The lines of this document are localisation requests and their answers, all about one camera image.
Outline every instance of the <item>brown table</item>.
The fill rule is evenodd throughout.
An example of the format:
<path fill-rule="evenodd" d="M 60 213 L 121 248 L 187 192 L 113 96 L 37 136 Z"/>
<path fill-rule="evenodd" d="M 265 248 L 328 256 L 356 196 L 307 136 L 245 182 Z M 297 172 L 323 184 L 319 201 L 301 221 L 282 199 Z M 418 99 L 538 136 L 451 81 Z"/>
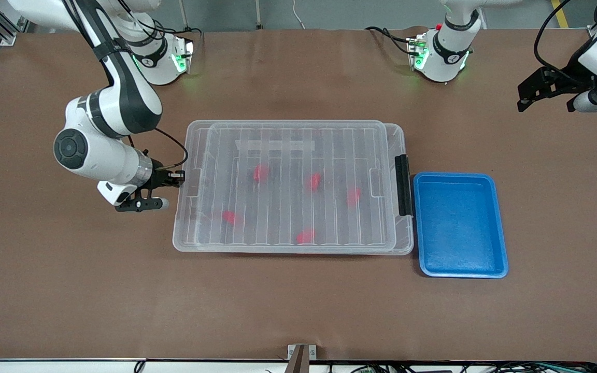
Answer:
<path fill-rule="evenodd" d="M 194 120 L 371 119 L 405 130 L 412 172 L 480 172 L 499 193 L 500 280 L 421 275 L 405 257 L 177 252 L 169 211 L 114 212 L 61 168 L 64 106 L 106 78 L 77 35 L 0 51 L 0 358 L 320 358 L 597 361 L 597 114 L 568 97 L 516 109 L 535 31 L 481 31 L 456 81 L 431 83 L 364 31 L 214 33 L 194 75 L 158 87 L 159 127 Z M 584 31 L 545 34 L 564 63 Z M 170 163 L 156 133 L 138 147 Z"/>

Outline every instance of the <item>red block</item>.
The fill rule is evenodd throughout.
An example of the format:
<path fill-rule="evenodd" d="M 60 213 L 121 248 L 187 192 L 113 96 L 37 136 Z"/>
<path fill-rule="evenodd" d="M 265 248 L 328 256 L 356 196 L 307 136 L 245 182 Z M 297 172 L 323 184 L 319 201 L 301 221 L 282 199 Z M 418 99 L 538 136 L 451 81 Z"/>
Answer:
<path fill-rule="evenodd" d="M 356 207 L 358 205 L 358 200 L 361 198 L 361 189 L 360 188 L 351 188 L 347 192 L 347 205 L 350 207 Z"/>
<path fill-rule="evenodd" d="M 259 163 L 253 172 L 253 179 L 255 182 L 265 182 L 268 179 L 268 165 Z"/>
<path fill-rule="evenodd" d="M 315 240 L 315 230 L 314 229 L 306 229 L 305 231 L 301 232 L 296 236 L 296 243 L 313 243 Z"/>
<path fill-rule="evenodd" d="M 319 189 L 319 183 L 322 181 L 322 174 L 314 173 L 310 177 L 310 190 L 314 193 Z"/>
<path fill-rule="evenodd" d="M 239 219 L 233 211 L 223 211 L 222 219 L 225 220 L 225 222 L 230 223 L 231 225 L 234 225 L 239 221 Z"/>

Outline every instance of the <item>transparent lid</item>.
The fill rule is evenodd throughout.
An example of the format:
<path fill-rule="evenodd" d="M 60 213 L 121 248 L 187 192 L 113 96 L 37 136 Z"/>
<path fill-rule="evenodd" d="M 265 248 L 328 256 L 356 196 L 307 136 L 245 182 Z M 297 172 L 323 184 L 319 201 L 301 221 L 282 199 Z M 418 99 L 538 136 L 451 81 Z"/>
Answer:
<path fill-rule="evenodd" d="M 413 237 L 407 238 L 408 217 L 397 216 L 391 170 L 398 154 L 389 154 L 388 126 L 379 121 L 191 123 L 176 249 L 408 252 Z M 400 131 L 403 153 L 401 129 L 390 126 L 393 136 Z M 403 237 L 400 250 L 397 236 Z"/>

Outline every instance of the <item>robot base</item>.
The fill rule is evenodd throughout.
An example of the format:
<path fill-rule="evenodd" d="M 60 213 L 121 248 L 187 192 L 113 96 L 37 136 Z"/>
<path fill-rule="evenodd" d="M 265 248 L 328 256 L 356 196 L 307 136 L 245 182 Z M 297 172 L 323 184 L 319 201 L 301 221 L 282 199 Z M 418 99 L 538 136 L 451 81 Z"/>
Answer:
<path fill-rule="evenodd" d="M 453 63 L 446 63 L 443 57 L 434 51 L 433 38 L 436 33 L 436 29 L 431 29 L 427 33 L 408 40 L 408 51 L 419 53 L 419 56 L 409 56 L 409 64 L 413 70 L 419 71 L 429 80 L 448 82 L 454 79 L 464 68 L 469 52 L 461 58 L 451 56 L 457 58 L 457 60 Z"/>
<path fill-rule="evenodd" d="M 137 61 L 142 75 L 153 85 L 166 85 L 174 82 L 181 74 L 189 73 L 192 60 L 193 42 L 171 33 L 165 33 L 168 48 L 158 60 L 157 66 L 147 67 L 144 59 Z"/>

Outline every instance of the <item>robotic arm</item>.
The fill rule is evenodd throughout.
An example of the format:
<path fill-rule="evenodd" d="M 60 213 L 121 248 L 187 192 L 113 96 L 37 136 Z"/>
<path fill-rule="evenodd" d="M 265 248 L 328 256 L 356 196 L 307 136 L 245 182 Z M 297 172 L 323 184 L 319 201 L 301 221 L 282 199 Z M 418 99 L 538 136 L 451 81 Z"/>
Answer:
<path fill-rule="evenodd" d="M 21 15 L 34 23 L 77 31 L 62 0 L 9 2 Z M 128 44 L 149 83 L 168 84 L 189 70 L 193 42 L 171 33 L 162 33 L 160 30 L 164 29 L 163 26 L 147 14 L 156 10 L 161 0 L 99 0 L 97 3 Z"/>
<path fill-rule="evenodd" d="M 54 141 L 54 156 L 71 172 L 99 180 L 98 191 L 119 211 L 165 208 L 168 202 L 152 198 L 151 191 L 178 187 L 184 174 L 167 170 L 146 151 L 121 141 L 155 129 L 163 109 L 102 4 L 107 5 L 107 0 L 52 0 L 45 8 L 51 8 L 55 24 L 83 34 L 109 81 L 108 87 L 68 103 L 66 125 Z M 147 198 L 142 198 L 142 189 L 149 191 Z"/>
<path fill-rule="evenodd" d="M 439 0 L 446 8 L 442 25 L 409 41 L 412 68 L 435 82 L 448 82 L 464 68 L 471 42 L 481 27 L 479 8 L 502 7 L 521 0 Z"/>
<path fill-rule="evenodd" d="M 543 98 L 577 94 L 566 104 L 568 111 L 597 112 L 597 29 L 563 69 L 545 64 L 518 85 L 517 91 L 519 111 Z"/>

